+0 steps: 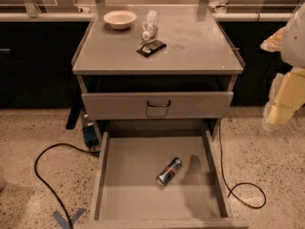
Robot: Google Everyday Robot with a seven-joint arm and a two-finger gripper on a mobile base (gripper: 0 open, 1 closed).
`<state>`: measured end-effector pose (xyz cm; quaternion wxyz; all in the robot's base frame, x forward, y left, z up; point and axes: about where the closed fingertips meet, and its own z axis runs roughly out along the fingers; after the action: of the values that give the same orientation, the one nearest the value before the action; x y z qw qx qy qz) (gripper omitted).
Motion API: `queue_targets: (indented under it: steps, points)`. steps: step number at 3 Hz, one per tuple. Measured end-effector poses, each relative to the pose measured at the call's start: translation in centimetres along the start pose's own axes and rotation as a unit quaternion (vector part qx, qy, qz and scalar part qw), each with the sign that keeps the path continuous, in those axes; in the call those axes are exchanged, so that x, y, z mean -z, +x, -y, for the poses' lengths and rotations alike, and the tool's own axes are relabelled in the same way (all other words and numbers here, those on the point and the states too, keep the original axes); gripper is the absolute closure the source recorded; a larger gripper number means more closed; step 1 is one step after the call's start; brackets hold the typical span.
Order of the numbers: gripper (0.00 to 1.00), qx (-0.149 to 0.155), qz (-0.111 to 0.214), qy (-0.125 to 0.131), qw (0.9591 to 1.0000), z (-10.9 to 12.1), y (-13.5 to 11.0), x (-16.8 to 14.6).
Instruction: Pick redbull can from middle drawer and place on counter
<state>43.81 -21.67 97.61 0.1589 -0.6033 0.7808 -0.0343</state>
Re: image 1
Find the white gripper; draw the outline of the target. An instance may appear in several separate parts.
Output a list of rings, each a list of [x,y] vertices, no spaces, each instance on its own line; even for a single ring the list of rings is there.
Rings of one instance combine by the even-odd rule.
[[[285,27],[265,39],[260,49],[266,52],[280,52]],[[269,91],[262,128],[272,132],[287,124],[295,112],[305,104],[305,69],[292,68],[286,74],[277,73]]]

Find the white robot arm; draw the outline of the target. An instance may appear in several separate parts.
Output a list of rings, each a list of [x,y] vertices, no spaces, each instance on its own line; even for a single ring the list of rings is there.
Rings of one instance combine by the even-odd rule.
[[[287,124],[305,104],[305,4],[285,27],[264,40],[260,48],[280,52],[282,61],[292,66],[288,73],[275,76],[269,91],[262,127],[272,132]]]

